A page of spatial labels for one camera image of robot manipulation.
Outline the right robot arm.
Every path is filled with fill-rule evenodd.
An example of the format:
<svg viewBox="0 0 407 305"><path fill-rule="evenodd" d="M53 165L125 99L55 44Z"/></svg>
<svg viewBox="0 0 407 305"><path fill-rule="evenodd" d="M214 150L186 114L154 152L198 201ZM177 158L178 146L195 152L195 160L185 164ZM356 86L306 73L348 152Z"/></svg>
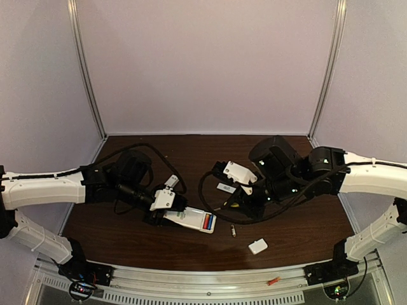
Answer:
<svg viewBox="0 0 407 305"><path fill-rule="evenodd" d="M229 161L220 172L240 187L225 203L253 222L265 219L269 201L311 200L329 194L370 193L391 196L393 204L366 229L334 247L335 264L359 262L363 257L406 232L406 165L360 156L334 147L319 146L301 157L282 136L257 143L249 153L257 172Z"/></svg>

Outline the slim white remote control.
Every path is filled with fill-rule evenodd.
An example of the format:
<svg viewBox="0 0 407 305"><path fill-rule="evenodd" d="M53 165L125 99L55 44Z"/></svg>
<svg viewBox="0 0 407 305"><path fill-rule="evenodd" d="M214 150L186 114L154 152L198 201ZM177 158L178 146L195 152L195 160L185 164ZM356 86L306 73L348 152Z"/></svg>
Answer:
<svg viewBox="0 0 407 305"><path fill-rule="evenodd" d="M179 183L179 178L176 175L171 175L165 182L165 186L174 188Z"/></svg>

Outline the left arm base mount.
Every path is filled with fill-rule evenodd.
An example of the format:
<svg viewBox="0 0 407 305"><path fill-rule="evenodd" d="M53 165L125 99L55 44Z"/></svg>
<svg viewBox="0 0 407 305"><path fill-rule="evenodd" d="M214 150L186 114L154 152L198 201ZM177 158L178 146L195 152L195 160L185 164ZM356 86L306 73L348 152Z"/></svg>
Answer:
<svg viewBox="0 0 407 305"><path fill-rule="evenodd" d="M94 262L56 264L59 274L71 284L68 294L79 303L87 301L99 286L110 286L114 267Z"/></svg>

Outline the yellow handled screwdriver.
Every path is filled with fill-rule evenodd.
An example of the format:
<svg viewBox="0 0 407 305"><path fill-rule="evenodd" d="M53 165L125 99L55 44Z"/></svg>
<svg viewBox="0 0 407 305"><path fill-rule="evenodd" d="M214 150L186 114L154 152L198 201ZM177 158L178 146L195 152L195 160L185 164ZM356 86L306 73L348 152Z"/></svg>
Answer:
<svg viewBox="0 0 407 305"><path fill-rule="evenodd" d="M240 207L238 203L228 203L224 202L220 207L217 207L214 209L214 211L220 211L220 210L236 210Z"/></svg>

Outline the white air conditioner remote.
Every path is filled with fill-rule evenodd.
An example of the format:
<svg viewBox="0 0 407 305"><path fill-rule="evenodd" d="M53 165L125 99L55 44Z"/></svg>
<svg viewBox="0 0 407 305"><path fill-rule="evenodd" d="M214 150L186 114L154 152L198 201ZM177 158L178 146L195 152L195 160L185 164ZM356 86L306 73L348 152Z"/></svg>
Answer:
<svg viewBox="0 0 407 305"><path fill-rule="evenodd" d="M203 229L205 215L214 215L213 213L206 212L204 210L187 207L183 212L166 211L165 218L171 222L174 222L182 227L200 231L202 233L212 234L216 225L217 217L213 223L212 230Z"/></svg>

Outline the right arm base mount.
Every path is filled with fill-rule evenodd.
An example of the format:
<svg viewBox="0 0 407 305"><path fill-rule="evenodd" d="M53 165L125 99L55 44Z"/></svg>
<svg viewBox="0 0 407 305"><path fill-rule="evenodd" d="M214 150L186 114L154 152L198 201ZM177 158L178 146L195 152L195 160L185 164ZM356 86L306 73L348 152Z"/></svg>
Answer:
<svg viewBox="0 0 407 305"><path fill-rule="evenodd" d="M351 295L349 277L359 272L357 262L335 263L333 260L309 264L303 270L308 286L322 284L326 297L336 302Z"/></svg>

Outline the small white battery cover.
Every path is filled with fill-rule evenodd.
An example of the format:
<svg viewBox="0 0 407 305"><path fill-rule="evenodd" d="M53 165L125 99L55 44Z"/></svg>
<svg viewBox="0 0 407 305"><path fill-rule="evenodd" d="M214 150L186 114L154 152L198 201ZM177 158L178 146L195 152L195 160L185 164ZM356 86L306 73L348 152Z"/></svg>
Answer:
<svg viewBox="0 0 407 305"><path fill-rule="evenodd" d="M248 246L248 249L251 251L251 253L253 255L257 255L257 254L265 251L267 248L268 248L268 244L263 238L252 242Z"/></svg>

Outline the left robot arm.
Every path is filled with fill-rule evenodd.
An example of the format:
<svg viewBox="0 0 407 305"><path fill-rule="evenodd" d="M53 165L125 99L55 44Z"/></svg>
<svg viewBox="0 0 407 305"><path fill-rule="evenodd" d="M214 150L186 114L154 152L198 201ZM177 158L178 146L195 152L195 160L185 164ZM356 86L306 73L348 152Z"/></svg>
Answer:
<svg viewBox="0 0 407 305"><path fill-rule="evenodd" d="M80 243L56 236L30 222L18 211L29 205L122 201L147 213L174 205L174 193L165 186L154 192L142 184L152 174L152 161L140 151L123 152L107 165L94 163L66 172L18 175L1 171L1 237L13 238L57 264L86 263Z"/></svg>

